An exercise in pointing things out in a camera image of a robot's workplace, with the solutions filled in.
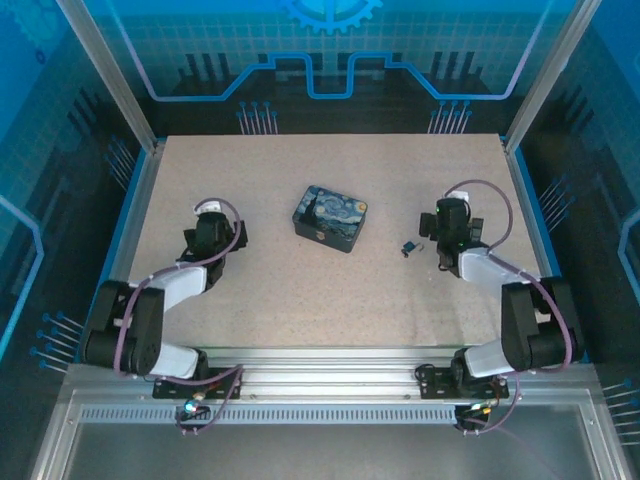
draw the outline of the enclosure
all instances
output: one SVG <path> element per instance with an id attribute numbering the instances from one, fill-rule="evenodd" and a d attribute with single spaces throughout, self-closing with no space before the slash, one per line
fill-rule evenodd
<path id="1" fill-rule="evenodd" d="M 0 476 L 542 478 L 547 462 L 633 478 L 639 19 L 633 0 L 0 0 Z M 413 368 L 500 336 L 500 302 L 440 272 L 418 235 L 468 178 L 506 192 L 500 254 L 568 279 L 585 337 L 580 364 L 523 377 L 506 423 L 542 461 L 500 433 L 417 420 L 441 405 L 420 401 Z M 295 235 L 309 185 L 366 202 L 352 253 Z M 499 238 L 502 200 L 464 188 Z M 173 404 L 76 363 L 77 348 L 98 286 L 175 262 L 209 196 L 238 208 L 249 243 L 167 314 L 164 338 L 243 363 L 245 392 L 211 437 L 181 444 Z M 408 241 L 424 250 L 403 258 Z M 225 463 L 242 449 L 253 464 Z"/>

